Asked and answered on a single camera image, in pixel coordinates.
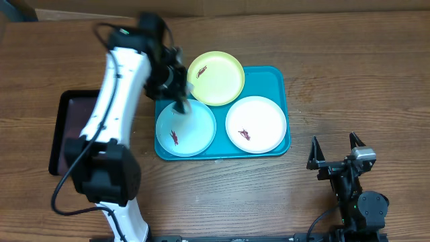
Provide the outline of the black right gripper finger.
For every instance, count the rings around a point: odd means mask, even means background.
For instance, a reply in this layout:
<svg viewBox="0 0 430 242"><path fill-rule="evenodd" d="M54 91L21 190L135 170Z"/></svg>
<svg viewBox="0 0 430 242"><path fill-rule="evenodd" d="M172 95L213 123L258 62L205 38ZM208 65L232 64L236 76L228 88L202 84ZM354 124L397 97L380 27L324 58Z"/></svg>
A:
<svg viewBox="0 0 430 242"><path fill-rule="evenodd" d="M365 146L365 144L361 141L361 139L354 132L351 132L349 134L349 141L350 141L351 149L354 149L356 147L364 147Z"/></svg>
<svg viewBox="0 0 430 242"><path fill-rule="evenodd" d="M325 163L325 157L316 136L312 137L311 150L306 164L307 169L320 169Z"/></svg>

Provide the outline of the green and yellow sponge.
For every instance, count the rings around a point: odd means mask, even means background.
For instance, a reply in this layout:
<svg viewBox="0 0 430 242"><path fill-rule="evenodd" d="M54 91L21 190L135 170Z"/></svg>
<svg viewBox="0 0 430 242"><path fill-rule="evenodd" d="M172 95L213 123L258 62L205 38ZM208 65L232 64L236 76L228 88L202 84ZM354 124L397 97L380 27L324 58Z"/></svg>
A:
<svg viewBox="0 0 430 242"><path fill-rule="evenodd" d="M191 104L187 98L181 98L173 102L172 111L176 114L187 115L192 111Z"/></svg>

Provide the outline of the light blue plate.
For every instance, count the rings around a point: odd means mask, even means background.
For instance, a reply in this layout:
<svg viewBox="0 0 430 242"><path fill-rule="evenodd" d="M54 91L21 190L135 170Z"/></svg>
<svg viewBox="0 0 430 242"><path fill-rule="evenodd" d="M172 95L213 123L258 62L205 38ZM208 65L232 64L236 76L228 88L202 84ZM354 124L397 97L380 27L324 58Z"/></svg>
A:
<svg viewBox="0 0 430 242"><path fill-rule="evenodd" d="M216 119L211 109L194 99L185 107L185 114L176 112L170 103L158 115L155 140L174 158L193 157L203 153L216 134Z"/></svg>

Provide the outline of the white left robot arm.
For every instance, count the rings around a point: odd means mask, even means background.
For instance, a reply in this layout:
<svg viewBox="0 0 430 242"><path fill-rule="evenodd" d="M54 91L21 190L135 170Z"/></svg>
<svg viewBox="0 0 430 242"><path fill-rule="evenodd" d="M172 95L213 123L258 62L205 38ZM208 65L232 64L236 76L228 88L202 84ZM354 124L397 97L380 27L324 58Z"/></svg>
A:
<svg viewBox="0 0 430 242"><path fill-rule="evenodd" d="M51 198L56 198L68 177L78 193L86 195L93 207L71 212L101 211L114 232L114 241L147 241L148 224L140 214L137 193L140 165L130 150L130 135L141 94L171 99L178 114L190 112L186 69L181 49L165 46L168 27L155 30L112 26L108 40L97 39L106 49L105 73L89 120L78 138L68 138L64 155L69 165Z"/></svg>

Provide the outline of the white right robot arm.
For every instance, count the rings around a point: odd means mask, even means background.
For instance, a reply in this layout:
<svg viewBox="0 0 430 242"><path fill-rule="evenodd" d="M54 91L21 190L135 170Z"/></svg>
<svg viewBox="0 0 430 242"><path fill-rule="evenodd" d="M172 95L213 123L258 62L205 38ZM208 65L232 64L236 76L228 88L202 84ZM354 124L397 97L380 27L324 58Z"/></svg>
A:
<svg viewBox="0 0 430 242"><path fill-rule="evenodd" d="M380 229L385 227L389 199L374 191L363 191L360 175L369 172L376 163L373 148L365 145L356 133L349 134L351 152L342 161L326 161L317 138L312 146L306 168L317 170L317 179L329 180L337 198L337 205L321 214L310 225L307 241L387 241ZM314 234L315 225L325 216L338 210L342 224L333 225L326 233Z"/></svg>

